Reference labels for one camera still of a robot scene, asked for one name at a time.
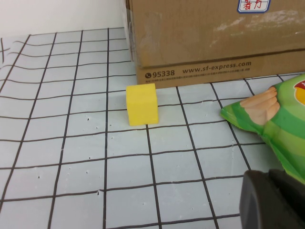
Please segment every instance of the red label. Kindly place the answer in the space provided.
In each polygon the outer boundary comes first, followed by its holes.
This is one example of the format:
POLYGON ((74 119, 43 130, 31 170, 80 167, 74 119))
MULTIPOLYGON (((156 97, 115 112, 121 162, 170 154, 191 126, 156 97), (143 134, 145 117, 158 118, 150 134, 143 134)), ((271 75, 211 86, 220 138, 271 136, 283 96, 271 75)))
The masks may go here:
POLYGON ((305 80, 296 84, 295 87, 302 88, 305 90, 305 80))

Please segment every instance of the shipping box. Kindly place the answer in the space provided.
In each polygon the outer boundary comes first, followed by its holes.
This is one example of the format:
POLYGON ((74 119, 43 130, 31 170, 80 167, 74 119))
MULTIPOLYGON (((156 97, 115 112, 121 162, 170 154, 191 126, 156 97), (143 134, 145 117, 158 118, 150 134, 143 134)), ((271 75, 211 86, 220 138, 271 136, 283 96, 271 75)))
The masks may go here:
POLYGON ((123 0, 139 84, 305 71, 305 1, 123 0))

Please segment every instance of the black grid line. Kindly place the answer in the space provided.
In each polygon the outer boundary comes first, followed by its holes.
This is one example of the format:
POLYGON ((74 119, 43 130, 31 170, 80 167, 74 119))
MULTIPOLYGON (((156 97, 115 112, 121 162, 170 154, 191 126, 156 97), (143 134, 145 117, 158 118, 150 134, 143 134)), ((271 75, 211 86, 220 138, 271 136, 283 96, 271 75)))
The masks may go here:
MULTIPOLYGON (((242 177, 244 177, 244 176, 243 175, 237 175, 237 176, 226 176, 226 177, 211 177, 211 178, 205 179, 205 181, 242 178, 242 177)), ((114 188, 109 188, 106 191, 111 192, 111 191, 119 191, 119 190, 138 189, 138 188, 144 188, 144 187, 153 187, 155 185, 156 186, 161 186, 161 185, 187 184, 187 183, 198 183, 198 182, 203 182, 203 180, 202 179, 197 179, 197 180, 167 181, 167 182, 159 182, 159 183, 147 184, 147 185, 128 186, 128 187, 114 187, 114 188)), ((88 195, 88 194, 93 194, 93 193, 98 193, 98 192, 105 192, 105 189, 98 189, 98 190, 86 191, 86 192, 76 192, 76 193, 63 193, 63 194, 57 194, 55 196, 54 195, 49 195, 49 196, 39 196, 39 197, 27 197, 27 198, 12 198, 12 199, 4 199, 4 200, 1 200, 1 201, 4 203, 4 202, 34 200, 34 199, 48 199, 48 198, 54 198, 54 197, 57 198, 57 197, 66 197, 66 196, 81 196, 81 195, 88 195)))
MULTIPOLYGON (((126 40, 126 38, 113 38, 113 39, 109 39, 110 41, 114 41, 114 40, 126 40)), ((83 41, 83 43, 86 43, 86 42, 106 42, 107 40, 93 40, 93 41, 83 41)), ((14 43, 21 43, 21 44, 24 44, 24 42, 21 42, 21 41, 15 41, 14 43)), ((79 42, 57 42, 55 44, 71 44, 71 43, 79 43, 79 42)), ((51 43, 49 44, 26 44, 26 45, 29 45, 29 46, 45 46, 45 45, 52 45, 51 43)))
POLYGON ((280 80, 281 80, 282 82, 284 82, 284 80, 282 79, 282 77, 279 76, 278 74, 277 74, 277 77, 280 78, 280 80))
POLYGON ((149 158, 150 158, 150 161, 151 161, 153 191, 154 191, 154 198, 155 198, 155 203, 156 203, 158 226, 159 226, 159 229, 162 229, 161 214, 160 214, 160 207, 159 207, 159 200, 158 200, 158 191, 157 191, 157 185, 156 185, 156 177, 155 177, 154 167, 153 167, 152 146, 151 146, 151 140, 150 140, 150 137, 149 137, 148 125, 146 125, 146 135, 147 135, 149 158))
MULTIPOLYGON (((52 69, 52 68, 69 68, 69 67, 80 67, 80 66, 87 66, 87 65, 94 65, 94 64, 113 64, 113 63, 126 63, 126 62, 132 62, 132 61, 118 61, 118 62, 100 62, 100 63, 84 63, 84 64, 79 64, 78 66, 76 65, 65 65, 65 66, 54 66, 54 67, 48 67, 47 69, 52 69)), ((11 64, 7 64, 4 65, 3 67, 7 67, 7 66, 12 66, 11 64)), ((26 70, 41 70, 44 68, 26 68, 26 67, 21 67, 21 66, 15 66, 17 68, 22 68, 22 69, 26 69, 26 70)))
MULTIPOLYGON (((78 53, 78 56, 77 56, 74 79, 76 79, 77 70, 78 70, 78 63, 79 63, 79 59, 80 59, 82 34, 83 34, 83 32, 81 32, 81 41, 80 41, 79 53, 78 53)), ((57 192, 57 185, 58 185, 59 176, 60 176, 60 173, 61 173, 61 163, 62 163, 63 151, 64 151, 66 137, 67 137, 68 123, 69 123, 69 117, 70 117, 74 87, 75 87, 75 80, 73 81, 73 86, 72 86, 72 90, 71 90, 70 102, 69 102, 69 108, 68 108, 68 115, 67 115, 67 119, 66 119, 66 126, 65 126, 64 136, 63 136, 63 139, 62 139, 61 157, 60 157, 60 161, 59 161, 59 165, 58 165, 58 171, 57 171, 56 180, 55 180, 55 184, 54 184, 54 192, 53 192, 53 198, 52 198, 52 204, 51 204, 51 210, 50 210, 50 216, 49 216, 49 222, 48 222, 48 229, 51 228, 51 223, 52 223, 52 216, 53 216, 55 198, 56 198, 55 196, 56 196, 56 192, 57 192)))
MULTIPOLYGON (((116 29, 124 29, 124 27, 116 27, 116 28, 110 28, 110 30, 116 30, 116 29)), ((75 30, 75 31, 64 31, 64 32, 58 32, 58 34, 61 33, 69 33, 69 32, 81 32, 81 31, 98 31, 98 30, 106 30, 105 28, 103 29, 92 29, 92 30, 75 30)), ((32 36, 39 36, 39 35, 45 35, 45 34, 54 34, 53 32, 49 32, 49 33, 39 33, 39 34, 34 34, 32 36)))
MULTIPOLYGON (((116 50, 109 50, 110 52, 118 52, 118 51, 127 51, 129 49, 116 49, 116 50)), ((91 53, 91 52, 107 52, 107 50, 100 50, 100 51, 85 51, 85 52, 81 52, 82 53, 91 53)), ((8 55, 10 54, 18 54, 17 52, 10 52, 8 53, 8 55)), ((62 56, 62 55, 71 55, 71 54, 78 54, 78 52, 69 52, 69 53, 59 53, 59 54, 53 54, 52 56, 62 56)), ((48 55, 38 55, 38 56, 32 56, 32 55, 26 55, 26 54, 21 54, 22 56, 28 56, 28 57, 46 57, 48 55)))
POLYGON ((244 81, 246 82, 246 84, 247 84, 247 86, 248 86, 248 88, 249 88, 251 94, 252 94, 252 95, 255 95, 254 92, 252 91, 252 88, 250 87, 249 82, 248 82, 246 79, 244 79, 244 81))
MULTIPOLYGON (((108 93, 115 93, 115 92, 125 92, 125 90, 119 90, 119 91, 110 91, 108 93)), ((89 94, 75 94, 73 96, 81 96, 81 95, 89 95, 89 94)), ((245 99, 246 97, 243 98, 226 98, 226 99, 220 99, 220 100, 236 100, 236 99, 245 99)), ((200 103, 205 103, 205 102, 215 102, 217 100, 202 100, 198 102, 192 102, 192 103, 183 103, 183 105, 186 104, 200 104, 200 103)), ((158 105, 158 107, 164 107, 164 106, 179 106, 180 104, 164 104, 164 105, 158 105)), ((76 113, 71 113, 71 115, 77 115, 77 114, 85 114, 85 113, 98 113, 98 112, 105 112, 106 110, 100 110, 100 111, 84 111, 84 112, 76 112, 76 113)), ((115 109, 115 110, 109 110, 108 111, 127 111, 126 108, 124 109, 115 109)), ((51 117, 60 117, 60 116, 65 116, 67 114, 56 114, 56 115, 50 115, 50 116, 41 116, 41 117, 32 117, 31 119, 41 119, 41 118, 51 118, 51 117)), ((8 116, 0 116, 0 118, 10 118, 10 119, 21 119, 21 120, 27 120, 29 118, 19 118, 19 117, 8 117, 8 116)))
POLYGON ((191 133, 190 126, 189 126, 188 121, 187 121, 187 117, 186 117, 186 113, 185 113, 185 110, 184 110, 184 106, 182 104, 182 100, 181 100, 181 97, 180 97, 179 88, 176 87, 176 90, 177 90, 178 98, 179 98, 179 101, 180 101, 180 104, 181 104, 181 108, 182 108, 182 112, 183 112, 183 115, 184 115, 184 119, 185 119, 185 123, 186 123, 186 126, 187 126, 187 130, 189 132, 190 140, 191 140, 191 143, 192 143, 192 146, 193 146, 193 151, 194 151, 194 154, 195 154, 195 157, 196 157, 198 169, 200 171, 201 179, 203 181, 203 186, 204 186, 204 189, 205 189, 205 193, 206 193, 207 199, 209 201, 209 205, 210 205, 210 209, 211 209, 211 212, 212 212, 213 220, 214 220, 216 229, 219 229, 218 222, 217 222, 216 215, 215 215, 215 211, 214 211, 214 208, 213 208, 213 205, 212 205, 212 201, 211 201, 211 197, 210 197, 210 194, 209 194, 208 186, 206 184, 206 181, 205 181, 205 178, 204 178, 204 175, 203 175, 203 171, 201 169, 201 164, 200 164, 200 160, 199 160, 199 157, 198 157, 198 154, 197 154, 196 146, 195 146, 195 143, 194 143, 194 140, 193 140, 193 136, 192 136, 192 133, 191 133))
POLYGON ((4 49, 4 50, 0 50, 0 52, 5 52, 5 51, 8 51, 8 50, 10 50, 10 48, 4 49))
MULTIPOLYGON (((264 142, 258 143, 243 143, 242 146, 255 146, 255 145, 265 145, 264 142)), ((238 146, 238 144, 228 145, 228 146, 212 146, 212 147, 205 147, 205 148, 196 148, 196 150, 207 150, 207 149, 222 149, 222 148, 230 148, 233 146, 238 146)), ((174 151, 162 151, 157 153, 151 153, 152 155, 160 155, 160 154, 168 154, 168 153, 178 153, 178 152, 192 152, 193 149, 184 149, 184 150, 174 150, 174 151)), ((115 158, 122 158, 122 157, 131 157, 131 156, 149 156, 150 154, 126 154, 126 155, 118 155, 118 156, 109 156, 107 159, 115 159, 115 158)), ((71 161, 71 162, 62 162, 61 165, 73 165, 85 162, 92 162, 92 161, 103 161, 105 158, 96 158, 96 159, 88 159, 82 161, 71 161)), ((57 164, 46 164, 46 165, 34 165, 34 166, 25 166, 25 167, 14 167, 14 169, 28 169, 28 168, 39 168, 39 167, 51 167, 51 166, 58 166, 57 164)), ((12 167, 0 167, 0 170, 12 169, 12 167)))
POLYGON ((2 51, 2 63, 4 63, 4 48, 3 48, 3 40, 2 38, 0 39, 1 42, 1 51, 2 51))
MULTIPOLYGON (((28 38, 26 39, 25 43, 28 42, 30 36, 31 36, 31 35, 28 36, 28 38)), ((0 93, 1 93, 1 91, 2 91, 2 89, 3 89, 3 87, 4 87, 4 85, 5 85, 5 83, 6 83, 7 79, 8 79, 8 77, 10 76, 11 71, 12 71, 13 68, 15 67, 15 64, 16 64, 18 58, 20 57, 20 53, 22 53, 24 47, 25 47, 25 44, 24 44, 23 47, 20 49, 20 52, 18 53, 18 55, 17 55, 17 57, 16 57, 16 59, 15 59, 13 65, 11 66, 10 71, 9 71, 9 73, 7 74, 5 80, 4 80, 4 82, 3 82, 3 84, 2 84, 2 86, 1 86, 1 88, 0 88, 0 93)))
MULTIPOLYGON (((204 123, 193 123, 193 124, 187 124, 187 125, 205 125, 205 124, 211 124, 211 123, 219 123, 219 122, 226 122, 226 120, 220 120, 220 121, 211 121, 211 122, 204 122, 204 123)), ((180 126, 187 126, 186 124, 181 125, 162 125, 162 126, 154 126, 149 127, 148 129, 158 129, 158 128, 169 128, 169 127, 180 127, 180 126)), ((145 130, 145 128, 139 128, 139 129, 127 129, 127 130, 114 130, 114 131, 108 131, 108 133, 121 133, 121 132, 129 132, 129 131, 138 131, 138 130, 145 130)), ((89 135, 97 135, 97 134, 105 134, 105 131, 103 132, 97 132, 97 133, 88 133, 88 134, 82 134, 82 135, 68 135, 66 137, 80 137, 80 136, 89 136, 89 135)), ((41 138, 41 139, 33 139, 33 140, 23 140, 22 142, 39 142, 44 140, 52 140, 57 138, 63 138, 64 136, 57 136, 57 137, 50 137, 50 138, 41 138)), ((20 142, 18 140, 9 140, 9 139, 0 139, 0 142, 20 142)))
MULTIPOLYGON (((109 28, 107 29, 107 76, 109 75, 109 28)), ((105 115, 105 161, 104 161, 104 196, 103 196, 103 229, 106 229, 106 213, 107 213, 107 152, 108 152, 108 90, 109 77, 106 84, 106 115, 105 115)))
MULTIPOLYGON (((46 63, 46 67, 45 67, 44 72, 43 72, 43 75, 42 75, 42 77, 41 77, 41 82, 43 81, 44 75, 45 75, 45 73, 46 73, 47 66, 48 66, 48 64, 49 64, 49 60, 50 60, 50 57, 51 57, 52 49, 53 49, 53 46, 51 47, 50 56, 48 57, 48 60, 47 60, 47 63, 46 63)), ((41 89, 41 84, 39 84, 39 87, 38 87, 38 90, 37 90, 37 93, 36 93, 36 97, 35 97, 35 100, 34 100, 32 109, 31 109, 31 111, 30 111, 30 116, 29 116, 30 118, 31 118, 31 116, 32 116, 32 114, 33 114, 34 107, 35 107, 35 104, 36 104, 37 97, 38 97, 38 95, 39 95, 40 89, 41 89)), ((29 124, 30 124, 30 119, 27 121, 27 124, 26 124, 26 126, 25 126, 25 130, 24 130, 24 132, 23 132, 23 135, 22 135, 22 138, 21 138, 21 142, 20 142, 20 144, 19 144, 19 147, 18 147, 16 156, 15 156, 15 160, 14 160, 12 169, 11 169, 11 171, 10 171, 9 177, 8 177, 7 182, 6 182, 6 184, 5 184, 5 187, 4 187, 4 190, 3 190, 3 193, 2 193, 1 200, 4 200, 4 199, 5 199, 6 191, 7 191, 7 189, 8 189, 8 186, 9 186, 9 183, 10 183, 10 179, 11 179, 11 177, 12 177, 12 175, 13 175, 14 167, 15 167, 16 164, 17 164, 17 160, 18 160, 18 157, 19 157, 19 154, 20 154, 20 150, 21 150, 21 147, 22 147, 22 143, 23 143, 23 140, 24 140, 25 135, 26 135, 26 133, 27 133, 29 124)), ((0 213, 1 213, 1 210, 2 210, 2 206, 3 206, 3 202, 0 203, 0 213)))
MULTIPOLYGON (((220 99, 219 99, 219 97, 218 97, 218 94, 217 94, 217 92, 216 92, 216 90, 215 90, 213 84, 210 83, 210 85, 212 86, 212 89, 213 89, 213 91, 214 91, 214 93, 215 93, 216 99, 217 99, 217 101, 218 101, 220 107, 223 108, 223 105, 222 105, 222 103, 221 103, 221 101, 220 101, 220 99)), ((237 139, 237 136, 236 136, 236 134, 235 134, 235 132, 234 132, 234 130, 233 130, 233 128, 232 128, 231 123, 230 123, 229 121, 227 121, 227 123, 228 123, 228 125, 229 125, 229 127, 230 127, 230 129, 231 129, 231 132, 232 132, 232 134, 233 134, 233 137, 234 137, 234 139, 235 139, 235 141, 236 141, 236 143, 237 143, 237 145, 238 145, 238 147, 239 147, 239 149, 240 149, 240 151, 241 151, 241 153, 242 153, 242 156, 243 156, 243 158, 244 158, 244 161, 245 161, 245 163, 246 163, 248 169, 251 170, 250 164, 249 164, 249 162, 248 162, 248 160, 247 160, 247 157, 246 157, 245 154, 244 154, 244 150, 243 150, 241 144, 239 143, 239 141, 238 141, 238 139, 237 139)))
MULTIPOLYGON (((136 76, 136 74, 127 74, 127 75, 109 75, 108 77, 116 77, 116 76, 136 76)), ((107 78, 107 76, 99 76, 99 77, 89 77, 89 78, 81 78, 81 79, 76 79, 78 80, 92 80, 92 79, 101 79, 101 78, 107 78)), ((38 84, 39 82, 21 82, 21 81, 16 81, 16 80, 9 80, 11 82, 15 83, 25 83, 25 84, 38 84)), ((52 81, 44 81, 42 83, 54 83, 54 82, 66 82, 66 81, 74 81, 74 80, 52 80, 52 81)))

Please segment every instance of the chip bag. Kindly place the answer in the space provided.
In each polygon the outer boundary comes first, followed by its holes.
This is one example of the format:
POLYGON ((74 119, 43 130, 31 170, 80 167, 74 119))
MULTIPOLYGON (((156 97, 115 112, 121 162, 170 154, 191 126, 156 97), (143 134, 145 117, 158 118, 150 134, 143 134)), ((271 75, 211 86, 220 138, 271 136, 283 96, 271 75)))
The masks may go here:
POLYGON ((228 105, 221 115, 258 133, 288 174, 305 183, 305 74, 228 105))

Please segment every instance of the white floor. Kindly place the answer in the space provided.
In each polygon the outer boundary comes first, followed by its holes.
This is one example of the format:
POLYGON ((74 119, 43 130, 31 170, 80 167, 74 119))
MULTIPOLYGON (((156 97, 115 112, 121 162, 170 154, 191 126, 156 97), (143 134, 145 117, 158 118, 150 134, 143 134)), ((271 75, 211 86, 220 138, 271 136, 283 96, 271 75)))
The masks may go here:
POLYGON ((125 88, 136 76, 123 29, 4 49, 1 229, 241 229, 243 173, 281 168, 219 113, 297 73, 160 89, 160 123, 130 127, 125 88))

